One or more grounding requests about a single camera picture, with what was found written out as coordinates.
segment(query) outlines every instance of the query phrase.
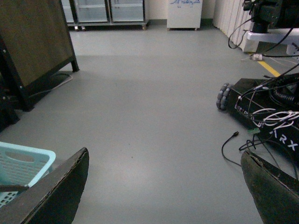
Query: white cable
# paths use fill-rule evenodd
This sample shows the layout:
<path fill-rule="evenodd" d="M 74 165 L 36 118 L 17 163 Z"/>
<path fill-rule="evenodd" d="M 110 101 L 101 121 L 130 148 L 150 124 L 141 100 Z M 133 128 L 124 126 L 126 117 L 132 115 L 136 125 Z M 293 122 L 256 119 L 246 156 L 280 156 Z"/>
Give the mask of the white cable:
<path fill-rule="evenodd" d="M 279 128 L 283 128 L 283 127 L 289 127 L 289 126 L 292 126 L 292 125 L 294 124 L 294 121 L 292 121 L 292 122 L 291 122 L 290 124 L 288 124 L 288 125 L 284 125 L 284 124 L 286 124 L 286 122 L 284 122 L 284 123 L 282 123 L 281 125 L 279 125 L 279 126 L 273 128 L 273 130 L 277 130 L 277 129 L 279 129 Z"/>
<path fill-rule="evenodd" d="M 274 59 L 273 57 L 269 57 L 269 58 L 272 59 L 273 61 L 275 61 L 276 63 L 278 63 L 278 64 L 280 64 L 280 65 L 283 65 L 283 66 L 285 66 L 285 67 L 288 67 L 288 68 L 289 68 L 288 65 L 283 64 L 283 63 L 279 62 L 278 60 L 280 60 L 280 61 L 285 61 L 285 62 L 289 62 L 289 63 L 293 63 L 293 64 L 298 64 L 298 63 L 296 63 L 296 62 L 292 62 L 292 61 L 290 61 L 290 60 L 285 60 L 285 59 Z"/>
<path fill-rule="evenodd" d="M 262 112 L 262 111 L 275 111 L 275 110 L 276 109 L 273 109 L 273 108 L 263 108 L 263 109 L 254 111 L 252 114 L 256 114 L 256 113 L 259 113 L 259 112 Z"/>
<path fill-rule="evenodd" d="M 66 80 L 64 80 L 64 81 L 63 81 L 62 83 L 60 83 L 59 85 L 55 86 L 54 88 L 52 88 L 52 89 L 50 89 L 50 90 L 45 90 L 45 91 L 37 92 L 37 93 L 35 93 L 35 94 L 33 94 L 33 95 L 30 95 L 29 98 L 34 97 L 34 96 L 39 95 L 39 94 L 42 94 L 42 93 L 51 92 L 52 90 L 55 90 L 55 89 L 59 88 L 60 86 L 62 86 L 62 85 L 64 85 L 64 84 L 68 83 L 69 81 L 71 81 L 71 80 L 73 79 L 73 76 L 72 76 L 72 75 L 68 75 L 68 74 L 65 74 L 65 75 L 67 75 L 69 78 L 66 79 Z"/>

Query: wheel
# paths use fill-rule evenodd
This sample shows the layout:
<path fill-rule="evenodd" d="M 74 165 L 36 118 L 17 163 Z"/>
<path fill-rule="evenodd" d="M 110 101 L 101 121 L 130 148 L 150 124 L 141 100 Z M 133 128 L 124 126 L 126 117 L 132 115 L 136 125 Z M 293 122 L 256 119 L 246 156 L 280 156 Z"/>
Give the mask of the wheel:
<path fill-rule="evenodd" d="M 225 83 L 217 96 L 217 101 L 216 101 L 216 106 L 218 109 L 224 111 L 226 110 L 226 105 L 228 104 L 228 96 L 229 96 L 229 92 L 231 90 L 231 88 L 233 87 L 233 85 L 230 85 L 229 83 Z"/>

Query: glass door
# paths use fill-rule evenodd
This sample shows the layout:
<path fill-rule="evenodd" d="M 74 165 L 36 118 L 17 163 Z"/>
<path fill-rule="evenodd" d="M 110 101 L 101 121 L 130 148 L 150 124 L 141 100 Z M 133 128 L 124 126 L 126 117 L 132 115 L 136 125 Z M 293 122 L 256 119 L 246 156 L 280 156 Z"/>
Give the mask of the glass door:
<path fill-rule="evenodd" d="M 114 22 L 143 21 L 143 0 L 111 0 Z"/>
<path fill-rule="evenodd" d="M 105 0 L 75 0 L 78 22 L 107 22 Z"/>
<path fill-rule="evenodd" d="M 70 1 L 69 0 L 62 0 L 62 7 L 64 8 L 64 14 L 66 18 L 67 23 L 73 23 L 74 18 L 73 14 L 71 13 L 71 6 L 70 6 Z"/>

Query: wall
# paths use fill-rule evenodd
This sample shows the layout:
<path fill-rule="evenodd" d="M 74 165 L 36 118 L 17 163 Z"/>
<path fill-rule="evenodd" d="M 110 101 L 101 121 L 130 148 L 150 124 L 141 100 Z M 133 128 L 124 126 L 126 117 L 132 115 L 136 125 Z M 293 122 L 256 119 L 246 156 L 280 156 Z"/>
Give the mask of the wall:
<path fill-rule="evenodd" d="M 202 0 L 202 19 L 212 19 L 215 0 Z M 149 18 L 151 20 L 167 19 L 168 0 L 149 0 Z"/>

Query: glass door refrigerator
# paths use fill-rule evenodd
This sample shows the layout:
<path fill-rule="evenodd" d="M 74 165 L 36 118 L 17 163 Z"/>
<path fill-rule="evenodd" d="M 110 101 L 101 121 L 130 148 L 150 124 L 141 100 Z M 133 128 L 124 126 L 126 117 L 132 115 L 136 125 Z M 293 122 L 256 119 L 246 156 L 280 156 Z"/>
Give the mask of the glass door refrigerator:
<path fill-rule="evenodd" d="M 69 18 L 73 7 L 78 17 L 77 26 L 141 25 L 148 23 L 148 0 L 63 0 L 65 16 Z"/>

